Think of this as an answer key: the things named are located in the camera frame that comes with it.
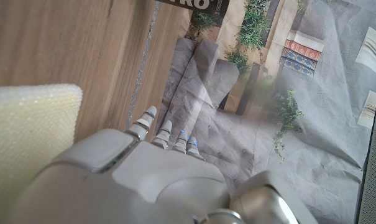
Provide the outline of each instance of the stacked books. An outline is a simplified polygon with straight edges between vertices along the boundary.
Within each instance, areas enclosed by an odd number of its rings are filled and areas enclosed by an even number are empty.
[[[313,77],[323,47],[323,40],[291,30],[279,64]]]

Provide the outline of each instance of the foam pad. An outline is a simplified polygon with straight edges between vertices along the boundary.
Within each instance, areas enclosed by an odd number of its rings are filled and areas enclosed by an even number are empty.
[[[0,87],[0,223],[34,175],[73,144],[76,85]]]

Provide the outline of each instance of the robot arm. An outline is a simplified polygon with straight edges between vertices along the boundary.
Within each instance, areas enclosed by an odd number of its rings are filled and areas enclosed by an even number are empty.
[[[155,115],[151,106],[126,132],[102,130],[54,158],[15,203],[9,223],[316,223],[270,173],[231,199],[193,136],[182,131],[165,150],[170,121],[145,142]]]

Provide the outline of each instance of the wooden table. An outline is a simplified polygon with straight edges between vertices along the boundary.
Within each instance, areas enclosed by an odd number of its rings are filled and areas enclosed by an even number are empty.
[[[158,6],[132,120],[160,106],[177,41],[182,9]],[[124,130],[154,10],[154,0],[0,1],[0,86],[74,83],[76,141]]]

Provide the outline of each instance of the white robotic finger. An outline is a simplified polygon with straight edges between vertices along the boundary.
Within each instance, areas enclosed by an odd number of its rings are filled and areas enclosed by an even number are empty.
[[[186,141],[188,139],[188,134],[185,131],[181,131],[178,135],[177,140],[172,148],[172,150],[186,154]]]
[[[173,124],[171,123],[171,121],[164,122],[163,126],[160,128],[160,131],[153,139],[152,144],[161,147],[162,149],[166,149],[172,126]]]
[[[205,159],[203,159],[203,157],[201,157],[201,155],[199,154],[198,143],[195,137],[192,136],[188,139],[188,145],[186,149],[188,151],[187,154],[189,156],[193,156],[197,159],[201,159],[202,161],[205,161]]]
[[[140,141],[143,141],[148,133],[150,125],[152,125],[156,113],[156,107],[150,106],[126,132],[137,137]]]

